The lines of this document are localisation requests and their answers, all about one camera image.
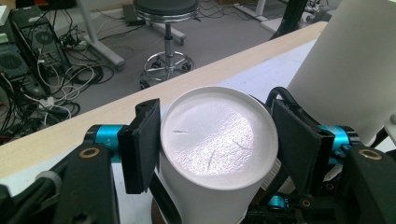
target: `stool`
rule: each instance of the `stool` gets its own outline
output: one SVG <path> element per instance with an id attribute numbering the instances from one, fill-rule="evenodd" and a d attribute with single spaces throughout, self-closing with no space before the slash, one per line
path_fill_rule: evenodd
<path id="1" fill-rule="evenodd" d="M 148 58 L 144 73 L 151 79 L 164 81 L 175 72 L 184 74 L 194 69 L 190 57 L 174 50 L 171 23 L 193 19 L 198 14 L 198 0 L 134 0 L 138 17 L 165 24 L 165 51 Z"/>

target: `upside-down cup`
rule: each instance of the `upside-down cup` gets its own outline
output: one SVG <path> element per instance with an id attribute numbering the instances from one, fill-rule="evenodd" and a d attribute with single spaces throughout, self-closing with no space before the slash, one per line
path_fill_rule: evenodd
<path id="1" fill-rule="evenodd" d="M 223 87 L 177 98 L 163 116 L 161 139 L 160 179 L 187 224 L 242 221 L 277 154 L 267 110 Z"/>

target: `computer tower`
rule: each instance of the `computer tower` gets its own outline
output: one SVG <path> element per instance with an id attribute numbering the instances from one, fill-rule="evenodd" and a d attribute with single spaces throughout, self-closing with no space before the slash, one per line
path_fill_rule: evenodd
<path id="1" fill-rule="evenodd" d="M 41 76 L 61 75 L 70 68 L 61 42 L 39 7 L 15 8 L 11 16 L 15 28 L 24 39 L 23 43 L 42 62 Z"/>
<path id="2" fill-rule="evenodd" d="M 50 89 L 38 79 L 35 60 L 28 49 L 17 44 L 20 41 L 16 37 L 8 18 L 0 26 L 0 72 L 15 88 L 22 88 L 35 98 L 46 98 L 50 95 Z"/>

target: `white cylinder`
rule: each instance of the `white cylinder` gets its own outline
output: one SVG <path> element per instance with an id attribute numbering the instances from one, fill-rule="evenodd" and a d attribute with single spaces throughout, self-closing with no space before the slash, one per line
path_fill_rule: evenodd
<path id="1" fill-rule="evenodd" d="M 318 122 L 369 144 L 396 111 L 396 3 L 344 0 L 288 89 Z"/>
<path id="2" fill-rule="evenodd" d="M 265 108 L 222 87 L 175 100 L 161 139 L 160 179 L 188 224 L 240 222 L 277 154 L 276 126 Z"/>

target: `stool pole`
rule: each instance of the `stool pole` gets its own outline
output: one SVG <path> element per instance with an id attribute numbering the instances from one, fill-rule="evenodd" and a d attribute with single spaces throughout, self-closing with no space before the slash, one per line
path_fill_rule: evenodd
<path id="1" fill-rule="evenodd" d="M 173 45 L 173 37 L 171 24 L 165 24 L 165 58 L 166 58 L 166 73 L 167 78 L 174 72 L 175 62 L 174 62 L 174 45 Z"/>

